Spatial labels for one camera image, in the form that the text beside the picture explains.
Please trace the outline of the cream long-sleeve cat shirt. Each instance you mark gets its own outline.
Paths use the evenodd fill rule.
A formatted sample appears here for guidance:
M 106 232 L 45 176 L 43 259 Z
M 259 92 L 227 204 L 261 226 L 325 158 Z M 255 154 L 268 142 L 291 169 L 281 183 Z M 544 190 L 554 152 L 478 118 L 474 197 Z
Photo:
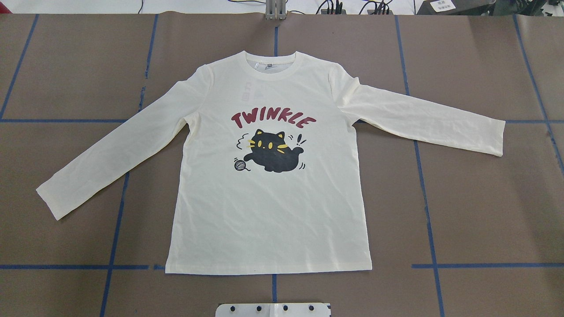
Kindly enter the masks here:
M 185 126 L 166 273 L 372 269 L 354 124 L 502 156 L 505 121 L 363 85 L 301 52 L 200 66 L 37 188 L 55 219 Z

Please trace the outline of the black device with label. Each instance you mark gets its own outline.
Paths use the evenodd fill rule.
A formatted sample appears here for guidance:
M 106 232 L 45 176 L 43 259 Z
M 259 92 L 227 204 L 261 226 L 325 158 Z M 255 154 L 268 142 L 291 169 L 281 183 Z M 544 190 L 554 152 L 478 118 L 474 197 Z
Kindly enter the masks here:
M 425 0 L 417 15 L 481 16 L 495 6 L 495 0 Z

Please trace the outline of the grey aluminium frame post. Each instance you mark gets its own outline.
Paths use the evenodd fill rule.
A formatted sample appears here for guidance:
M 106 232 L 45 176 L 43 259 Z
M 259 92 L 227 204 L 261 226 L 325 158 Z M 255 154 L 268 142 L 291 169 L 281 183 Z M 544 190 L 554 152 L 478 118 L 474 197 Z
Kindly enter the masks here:
M 286 0 L 265 0 L 265 18 L 268 21 L 285 20 L 287 17 Z

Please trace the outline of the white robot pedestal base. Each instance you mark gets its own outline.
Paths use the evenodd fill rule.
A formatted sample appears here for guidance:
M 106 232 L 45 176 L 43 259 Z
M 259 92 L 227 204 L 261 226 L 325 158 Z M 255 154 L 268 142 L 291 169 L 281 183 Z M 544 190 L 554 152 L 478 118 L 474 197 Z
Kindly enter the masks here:
M 216 317 L 331 317 L 329 303 L 226 303 L 215 311 Z

